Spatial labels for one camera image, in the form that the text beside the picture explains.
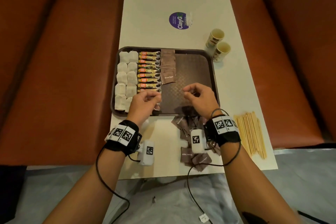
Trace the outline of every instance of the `table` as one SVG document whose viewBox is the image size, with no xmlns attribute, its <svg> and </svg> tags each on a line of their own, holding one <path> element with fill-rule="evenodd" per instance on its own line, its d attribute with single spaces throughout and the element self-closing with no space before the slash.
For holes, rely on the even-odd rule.
<svg viewBox="0 0 336 224">
<path fill-rule="evenodd" d="M 192 13 L 192 26 L 180 30 L 170 25 L 175 12 Z M 119 48 L 125 46 L 204 49 L 213 28 L 225 32 L 224 41 L 232 51 L 223 63 L 214 63 L 221 108 L 231 116 L 255 111 L 260 119 L 267 150 L 267 159 L 252 157 L 261 170 L 277 169 L 267 128 L 253 84 L 249 65 L 240 38 L 230 0 L 124 0 Z M 173 117 L 149 117 L 143 138 L 155 142 L 154 164 L 143 167 L 126 158 L 119 179 L 187 175 L 189 167 L 180 163 L 179 130 Z M 122 118 L 112 115 L 111 128 Z M 212 163 L 222 164 L 221 157 L 208 151 Z M 206 167 L 201 173 L 223 173 L 223 167 Z"/>
</svg>

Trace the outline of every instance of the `round sticker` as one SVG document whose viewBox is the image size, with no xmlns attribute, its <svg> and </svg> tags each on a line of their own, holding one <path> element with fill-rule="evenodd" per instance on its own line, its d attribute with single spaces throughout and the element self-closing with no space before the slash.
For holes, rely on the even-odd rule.
<svg viewBox="0 0 336 224">
<path fill-rule="evenodd" d="M 187 29 L 187 15 L 185 13 L 177 12 L 169 16 L 170 25 L 177 29 Z"/>
</svg>

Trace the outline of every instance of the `tray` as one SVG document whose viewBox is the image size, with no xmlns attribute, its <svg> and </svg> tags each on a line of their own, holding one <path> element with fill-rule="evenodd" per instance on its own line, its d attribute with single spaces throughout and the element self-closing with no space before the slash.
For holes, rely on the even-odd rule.
<svg viewBox="0 0 336 224">
<path fill-rule="evenodd" d="M 182 88 L 186 85 L 198 82 L 209 86 L 215 93 L 217 102 L 219 97 L 217 92 L 216 77 L 214 73 L 211 57 L 204 50 L 174 49 L 176 56 L 176 82 L 162 85 L 161 110 L 153 111 L 152 116 L 198 116 L 198 113 L 191 106 L 189 101 L 183 97 Z M 117 84 L 117 65 L 120 61 L 120 52 L 156 52 L 161 48 L 146 47 L 123 47 L 117 52 L 115 59 L 115 70 L 113 77 L 113 88 L 111 97 L 111 110 L 116 116 L 125 117 L 127 113 L 114 109 L 115 86 Z"/>
</svg>

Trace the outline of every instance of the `white paper cup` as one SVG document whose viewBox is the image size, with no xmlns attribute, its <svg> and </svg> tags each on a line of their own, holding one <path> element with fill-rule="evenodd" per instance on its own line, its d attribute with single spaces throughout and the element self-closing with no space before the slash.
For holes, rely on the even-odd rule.
<svg viewBox="0 0 336 224">
<path fill-rule="evenodd" d="M 215 53 L 212 57 L 214 62 L 221 62 L 223 58 L 231 51 L 231 46 L 228 43 L 221 42 L 216 46 Z"/>
<path fill-rule="evenodd" d="M 206 47 L 215 47 L 218 42 L 224 38 L 224 32 L 219 28 L 215 28 L 210 32 L 209 38 L 206 42 Z"/>
</svg>

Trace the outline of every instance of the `gray floor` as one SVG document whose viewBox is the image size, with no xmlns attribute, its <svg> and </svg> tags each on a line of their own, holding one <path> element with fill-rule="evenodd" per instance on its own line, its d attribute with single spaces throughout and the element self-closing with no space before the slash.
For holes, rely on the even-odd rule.
<svg viewBox="0 0 336 224">
<path fill-rule="evenodd" d="M 275 153 L 279 170 L 264 173 L 288 204 L 330 224 L 336 223 L 336 149 Z M 87 169 L 76 166 L 27 171 L 16 218 L 9 224 L 42 223 Z M 117 191 L 130 196 L 138 182 L 119 181 Z M 104 223 L 110 222 L 120 205 L 121 201 L 113 198 Z"/>
</svg>

